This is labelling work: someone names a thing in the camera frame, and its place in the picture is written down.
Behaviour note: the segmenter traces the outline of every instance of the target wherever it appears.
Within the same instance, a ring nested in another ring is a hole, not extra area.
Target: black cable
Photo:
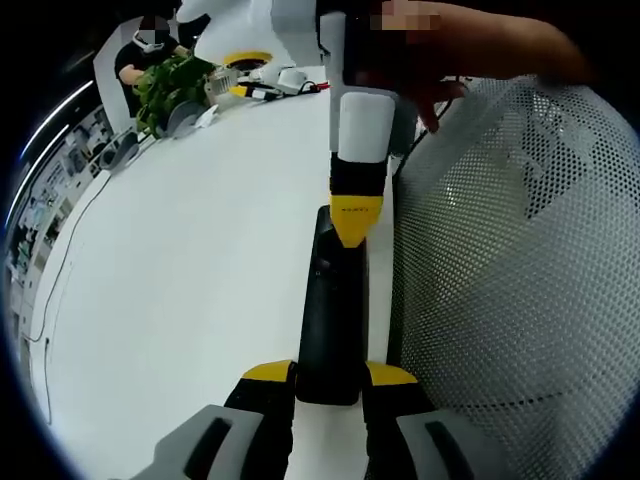
[[[84,207],[84,210],[82,211],[82,213],[78,216],[78,220],[76,221],[76,224],[73,226],[73,229],[71,230],[71,234],[69,235],[69,243],[67,243],[67,249],[64,252],[64,256],[62,258],[62,264],[60,265],[60,270],[58,270],[58,274],[56,275],[56,278],[53,282],[53,286],[51,287],[51,291],[49,292],[49,296],[47,297],[47,301],[44,305],[44,314],[42,316],[42,328],[40,329],[40,333],[38,334],[38,337],[34,340],[31,337],[29,337],[28,335],[24,335],[23,337],[25,339],[27,339],[28,341],[30,341],[31,343],[38,343],[40,340],[42,340],[42,334],[44,333],[44,327],[46,326],[46,320],[47,320],[47,309],[49,308],[49,302],[51,301],[51,297],[53,296],[53,291],[56,289],[56,285],[58,283],[58,279],[60,278],[60,273],[62,272],[62,270],[64,269],[64,264],[67,260],[67,255],[69,254],[69,250],[71,250],[71,242],[73,241],[73,235],[76,232],[76,228],[78,227],[78,225],[80,224],[80,220],[82,220],[82,217],[84,216],[85,212],[87,210],[89,210],[89,207],[91,206],[91,204],[93,203],[93,201],[98,198],[98,196],[100,195],[100,193],[102,193],[102,191],[104,190],[104,187],[107,186],[107,183],[109,183],[109,180],[111,180],[111,177],[107,178],[107,180],[104,182],[104,184],[100,187],[100,189],[96,192],[95,196],[89,200],[89,203],[87,203],[87,206]],[[60,305],[58,305],[58,311],[56,313],[56,323],[58,321],[58,315],[60,314]],[[44,355],[43,355],[43,359],[42,361],[44,362],[43,364],[43,370],[44,370],[44,388],[45,388],[45,392],[47,394],[47,410],[49,411],[49,420],[45,421],[45,423],[47,425],[51,425],[51,423],[53,422],[52,419],[52,413],[51,413],[51,396],[49,395],[49,375],[47,372],[47,351],[49,350],[49,345],[51,344],[51,340],[49,337],[46,337],[45,339],[45,343],[44,343]]]
[[[44,304],[44,314],[42,316],[42,328],[40,329],[40,332],[38,333],[38,336],[36,338],[31,338],[29,335],[26,334],[22,334],[22,337],[31,342],[31,343],[38,343],[42,340],[42,335],[44,333],[44,327],[47,324],[47,310],[49,309],[49,302],[51,301],[51,297],[53,296],[53,292],[56,289],[56,285],[58,284],[58,280],[60,279],[60,274],[62,273],[62,270],[64,269],[64,264],[67,261],[67,256],[69,255],[69,250],[71,249],[71,242],[73,241],[73,236],[76,232],[76,228],[78,228],[78,225],[80,224],[80,221],[82,220],[82,217],[84,216],[84,214],[86,213],[87,210],[89,210],[89,207],[91,206],[91,204],[93,203],[93,201],[98,198],[98,196],[100,195],[100,193],[102,193],[102,190],[104,190],[104,187],[107,186],[107,183],[109,183],[109,180],[111,180],[111,177],[107,178],[107,181],[104,182],[104,185],[102,185],[100,187],[100,190],[98,190],[98,192],[95,194],[95,196],[89,200],[89,203],[87,203],[87,206],[84,207],[84,210],[82,211],[82,213],[80,214],[80,216],[78,217],[78,220],[76,221],[76,224],[73,226],[73,229],[71,230],[71,234],[69,235],[69,242],[67,243],[67,249],[64,252],[64,256],[62,257],[62,263],[60,264],[60,269],[58,270],[58,273],[56,274],[56,278],[53,281],[53,286],[51,287],[51,290],[49,291],[49,296],[47,297],[47,301]]]
[[[460,76],[456,77],[456,82],[460,81]],[[447,101],[447,104],[445,105],[445,107],[442,109],[442,111],[438,114],[438,121],[440,121],[440,119],[444,116],[445,113],[447,113],[447,110],[449,110],[449,108],[451,108],[451,105],[453,104],[453,98],[450,98]],[[400,164],[398,165],[398,168],[396,169],[396,173],[393,174],[393,178],[400,178],[399,175],[402,172],[402,169],[404,168],[405,164],[407,163],[407,159],[409,158],[409,156],[413,153],[413,151],[415,150],[415,148],[418,146],[418,144],[424,139],[424,137],[427,136],[427,134],[429,133],[428,129],[425,129],[424,132],[422,132],[418,138],[416,138],[413,143],[411,144],[411,147],[409,148],[409,151],[407,152],[407,154],[402,157],[402,160],[400,160]]]
[[[46,420],[45,423],[47,425],[51,425],[53,419],[51,418],[51,396],[49,395],[49,377],[47,375],[47,350],[49,350],[49,338],[44,341],[44,358],[43,358],[43,369],[44,369],[44,389],[47,393],[47,410],[49,410],[49,420]]]

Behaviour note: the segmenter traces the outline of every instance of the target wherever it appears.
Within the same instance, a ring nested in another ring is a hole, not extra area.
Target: yellow component
[[[236,85],[235,87],[229,88],[229,93],[233,93],[234,95],[238,95],[239,97],[247,96],[247,87],[243,87],[241,85]]]
[[[262,380],[267,382],[286,382],[291,360],[263,363],[246,372],[242,378],[247,380]]]
[[[384,363],[367,362],[371,374],[371,384],[374,387],[382,385],[404,385],[406,383],[418,383],[416,377],[401,368],[385,365]]]
[[[382,195],[331,195],[331,221],[345,248],[356,248],[362,243],[369,228],[378,221],[382,198]]]
[[[268,63],[272,58],[273,56],[267,52],[238,52],[227,55],[224,57],[223,62],[226,66],[241,62],[242,60],[261,60],[264,63]]]

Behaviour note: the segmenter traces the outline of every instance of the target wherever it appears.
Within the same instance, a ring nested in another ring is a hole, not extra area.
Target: black rectangular object
[[[300,337],[296,397],[353,405],[367,350],[369,286],[366,243],[344,248],[329,215],[318,211]]]

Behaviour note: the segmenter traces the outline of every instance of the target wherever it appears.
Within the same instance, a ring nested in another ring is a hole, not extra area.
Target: metal mesh
[[[640,384],[640,148],[587,88],[480,82],[399,175],[391,354],[520,478],[576,478]]]

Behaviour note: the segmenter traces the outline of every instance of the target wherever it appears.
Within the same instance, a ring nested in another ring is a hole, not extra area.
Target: white tabletop
[[[71,242],[45,325],[52,430],[90,478],[128,478],[256,364],[297,358],[309,258],[328,203],[328,92],[223,112],[163,140],[67,220],[38,290],[32,334]],[[99,192],[104,182],[108,184]],[[369,357],[386,357],[391,199],[369,237]],[[48,411],[44,342],[32,348]],[[287,478],[363,478],[359,406],[297,403]]]

